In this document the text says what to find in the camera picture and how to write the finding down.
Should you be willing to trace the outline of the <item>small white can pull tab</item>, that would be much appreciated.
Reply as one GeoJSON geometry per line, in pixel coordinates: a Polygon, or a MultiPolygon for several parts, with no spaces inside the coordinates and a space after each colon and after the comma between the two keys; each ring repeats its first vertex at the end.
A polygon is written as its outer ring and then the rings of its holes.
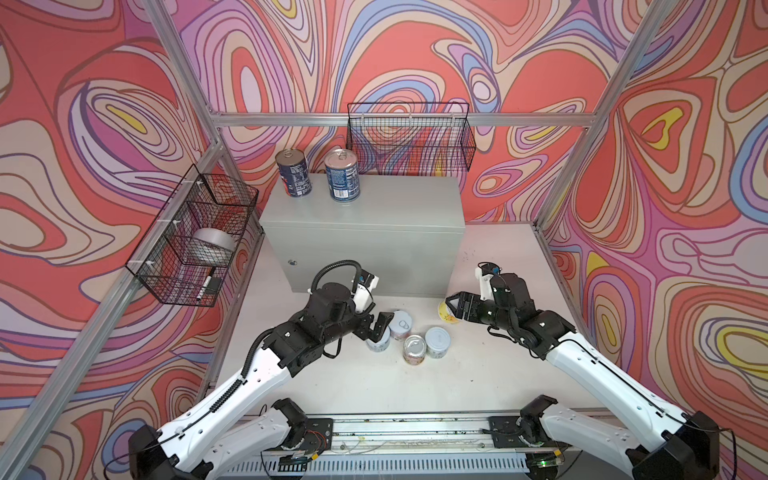
{"type": "Polygon", "coordinates": [[[393,319],[389,324],[390,335],[393,340],[405,340],[412,332],[413,318],[403,310],[393,312],[393,319]]]}

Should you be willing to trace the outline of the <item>small yellow can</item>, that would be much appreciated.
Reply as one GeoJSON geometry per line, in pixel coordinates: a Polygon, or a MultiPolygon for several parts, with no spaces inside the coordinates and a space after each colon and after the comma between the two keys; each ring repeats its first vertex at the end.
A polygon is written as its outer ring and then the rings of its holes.
{"type": "Polygon", "coordinates": [[[457,324],[459,322],[445,301],[441,302],[438,307],[438,316],[447,324],[457,324]]]}

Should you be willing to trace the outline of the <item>small white blue can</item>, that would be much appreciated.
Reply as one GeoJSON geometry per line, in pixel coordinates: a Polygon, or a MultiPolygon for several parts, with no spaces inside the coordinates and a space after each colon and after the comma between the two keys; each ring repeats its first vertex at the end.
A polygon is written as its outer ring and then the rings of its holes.
{"type": "Polygon", "coordinates": [[[451,346],[451,336],[443,327],[434,326],[429,328],[424,335],[424,339],[427,346],[427,355],[431,358],[443,358],[451,346]]]}

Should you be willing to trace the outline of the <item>tall light blue can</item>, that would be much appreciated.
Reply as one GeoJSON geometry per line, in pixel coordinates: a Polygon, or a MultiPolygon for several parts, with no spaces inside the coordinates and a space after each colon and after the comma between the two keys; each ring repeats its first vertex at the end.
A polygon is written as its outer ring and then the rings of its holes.
{"type": "Polygon", "coordinates": [[[360,195],[358,157],[348,149],[336,147],[323,157],[329,193],[333,200],[351,202],[360,195]]]}

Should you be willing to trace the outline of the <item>tall dark blue can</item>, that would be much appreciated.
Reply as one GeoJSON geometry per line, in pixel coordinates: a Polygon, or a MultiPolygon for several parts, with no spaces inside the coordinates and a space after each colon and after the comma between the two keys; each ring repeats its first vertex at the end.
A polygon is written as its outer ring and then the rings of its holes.
{"type": "Polygon", "coordinates": [[[309,167],[301,150],[281,150],[276,154],[275,161],[284,189],[290,197],[304,197],[311,193],[309,167]]]}

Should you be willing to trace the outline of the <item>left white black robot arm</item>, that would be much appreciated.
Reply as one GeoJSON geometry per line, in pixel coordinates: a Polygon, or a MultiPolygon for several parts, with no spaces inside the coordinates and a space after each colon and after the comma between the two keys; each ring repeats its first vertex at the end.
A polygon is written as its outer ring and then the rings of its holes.
{"type": "Polygon", "coordinates": [[[131,435],[131,478],[217,479],[256,453],[302,446],[313,433],[304,411],[289,398],[275,401],[254,420],[240,420],[271,390],[327,357],[327,345],[349,334],[380,341],[394,315],[373,312],[378,282],[354,260],[319,270],[305,306],[259,334],[237,373],[176,419],[131,435]]]}

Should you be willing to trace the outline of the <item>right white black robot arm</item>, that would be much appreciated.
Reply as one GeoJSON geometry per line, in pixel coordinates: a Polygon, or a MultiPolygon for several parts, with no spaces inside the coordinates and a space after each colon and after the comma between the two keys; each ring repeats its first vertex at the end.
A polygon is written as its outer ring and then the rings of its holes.
{"type": "Polygon", "coordinates": [[[540,395],[521,409],[510,435],[532,446],[569,444],[633,479],[714,479],[720,472],[720,428],[701,411],[687,413],[662,399],[594,348],[575,326],[536,307],[524,279],[492,262],[475,269],[479,293],[446,298],[450,314],[486,326],[523,347],[601,402],[614,426],[540,395]]]}

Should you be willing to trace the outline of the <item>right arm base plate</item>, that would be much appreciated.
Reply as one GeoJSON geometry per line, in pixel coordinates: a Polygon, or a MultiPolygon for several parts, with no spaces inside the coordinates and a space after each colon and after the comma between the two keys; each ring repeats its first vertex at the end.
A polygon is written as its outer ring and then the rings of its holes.
{"type": "Polygon", "coordinates": [[[570,448],[567,443],[553,440],[533,417],[491,416],[488,422],[483,432],[491,436],[495,448],[570,448]]]}

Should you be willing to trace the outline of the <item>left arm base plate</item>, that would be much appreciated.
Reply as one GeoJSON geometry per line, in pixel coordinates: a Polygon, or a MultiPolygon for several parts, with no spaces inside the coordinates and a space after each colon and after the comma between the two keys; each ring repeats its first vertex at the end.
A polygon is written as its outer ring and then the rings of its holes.
{"type": "Polygon", "coordinates": [[[330,417],[310,417],[292,425],[286,420],[276,423],[282,434],[281,443],[266,444],[256,448],[260,452],[312,453],[323,452],[332,446],[334,420],[330,417]]]}

